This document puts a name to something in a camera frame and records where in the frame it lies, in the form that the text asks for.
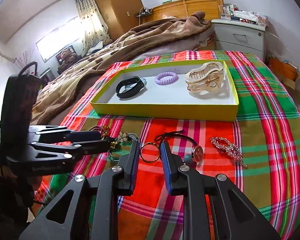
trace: spiral hair tie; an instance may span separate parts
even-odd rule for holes
[[[178,75],[174,72],[163,72],[154,78],[155,83],[160,86],[173,84],[177,80],[178,80]]]

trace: plaid fabric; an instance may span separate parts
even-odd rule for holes
[[[177,60],[224,60],[229,67],[239,96],[239,111],[235,122],[209,122],[159,118],[136,118],[99,115],[90,101],[98,90],[117,71],[145,64]],[[166,131],[185,130],[203,147],[203,161],[196,169],[205,175],[226,174],[245,193],[252,203],[287,239],[300,223],[300,114],[291,97],[255,56],[234,51],[184,51],[161,57],[132,62],[119,62],[91,87],[75,105],[61,125],[70,129],[88,130],[94,125],[106,124],[110,136],[120,131],[140,135],[142,143]],[[238,145],[248,169],[242,169],[210,143],[214,136],[225,137]],[[183,157],[192,145],[180,138],[169,139],[172,153]],[[117,154],[130,150],[125,143]],[[145,156],[156,155],[145,150]],[[107,154],[85,156],[71,174],[46,176],[36,199],[49,201],[76,174],[87,177],[101,174],[115,165]],[[120,239],[181,239],[183,198],[170,196],[164,185],[161,161],[144,163],[140,160],[137,186],[131,197],[119,197]]]

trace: white nightstand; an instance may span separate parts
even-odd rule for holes
[[[262,61],[265,58],[265,32],[263,25],[242,23],[234,20],[216,19],[211,21],[216,32],[217,50],[250,52]]]

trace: silver screw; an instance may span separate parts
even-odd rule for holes
[[[217,176],[217,179],[218,179],[218,180],[221,180],[221,181],[225,181],[225,180],[227,179],[227,176],[224,175],[224,174],[219,174],[219,175]]]
[[[112,167],[112,171],[113,171],[113,172],[119,172],[119,171],[121,171],[121,170],[122,170],[121,166],[113,166],[113,167]]]
[[[188,165],[181,165],[181,166],[180,166],[180,170],[181,170],[181,171],[189,171],[189,169],[190,169],[190,168],[189,168]]]
[[[77,175],[77,176],[74,177],[74,180],[75,180],[76,182],[81,182],[81,181],[84,180],[84,176],[83,176],[82,174]]]
[[[72,158],[72,155],[69,154],[69,153],[66,153],[65,155],[63,155],[63,157],[65,157],[65,158],[67,158],[67,159],[70,159],[70,158]]]

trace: flower charm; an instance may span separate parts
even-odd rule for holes
[[[121,143],[128,141],[128,134],[120,132],[118,135],[118,140],[120,140]]]

